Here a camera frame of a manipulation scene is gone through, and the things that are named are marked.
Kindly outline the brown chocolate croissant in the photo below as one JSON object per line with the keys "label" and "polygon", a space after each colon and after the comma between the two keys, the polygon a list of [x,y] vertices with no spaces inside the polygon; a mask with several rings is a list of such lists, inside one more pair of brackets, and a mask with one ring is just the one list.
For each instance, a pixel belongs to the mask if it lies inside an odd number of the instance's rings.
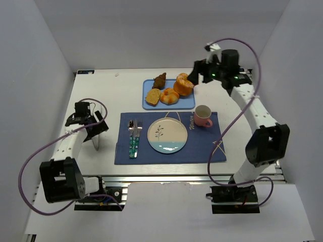
{"label": "brown chocolate croissant", "polygon": [[166,84],[166,73],[162,73],[159,76],[157,76],[156,78],[154,78],[154,83],[152,86],[152,89],[160,89],[162,90],[165,87]]}

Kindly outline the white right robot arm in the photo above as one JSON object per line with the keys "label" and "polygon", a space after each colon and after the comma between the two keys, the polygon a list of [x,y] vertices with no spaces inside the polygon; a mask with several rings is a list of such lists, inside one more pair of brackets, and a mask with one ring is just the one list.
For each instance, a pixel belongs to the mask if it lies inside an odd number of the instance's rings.
{"label": "white right robot arm", "polygon": [[206,50],[208,57],[195,61],[188,80],[194,85],[198,84],[199,76],[203,76],[203,83],[220,81],[247,119],[252,137],[245,147],[246,160],[229,185],[249,187],[267,167],[285,156],[290,129],[268,113],[256,95],[251,79],[240,73],[237,50],[221,50],[217,44],[206,46]]}

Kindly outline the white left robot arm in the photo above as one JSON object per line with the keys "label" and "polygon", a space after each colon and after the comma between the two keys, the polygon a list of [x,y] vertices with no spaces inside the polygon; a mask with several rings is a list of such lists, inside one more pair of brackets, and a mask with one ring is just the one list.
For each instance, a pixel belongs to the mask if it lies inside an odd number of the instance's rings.
{"label": "white left robot arm", "polygon": [[105,194],[100,176],[84,177],[77,164],[82,144],[109,128],[100,111],[91,113],[90,103],[75,103],[75,112],[65,124],[65,134],[50,161],[40,165],[40,176],[47,202],[81,200],[89,195]]}

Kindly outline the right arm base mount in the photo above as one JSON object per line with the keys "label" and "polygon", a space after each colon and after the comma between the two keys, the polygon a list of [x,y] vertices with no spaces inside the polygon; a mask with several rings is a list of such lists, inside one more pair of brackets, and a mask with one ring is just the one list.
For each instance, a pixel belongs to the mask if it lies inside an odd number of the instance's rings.
{"label": "right arm base mount", "polygon": [[260,213],[255,186],[210,187],[205,196],[211,200],[213,214],[257,214]]}

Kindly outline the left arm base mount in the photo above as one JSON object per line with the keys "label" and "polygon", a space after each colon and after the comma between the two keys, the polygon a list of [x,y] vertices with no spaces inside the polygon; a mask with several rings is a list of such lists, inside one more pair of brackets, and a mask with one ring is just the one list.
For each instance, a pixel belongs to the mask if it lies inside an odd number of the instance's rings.
{"label": "left arm base mount", "polygon": [[126,204],[127,188],[121,183],[99,179],[99,190],[77,200],[75,211],[122,211]]}

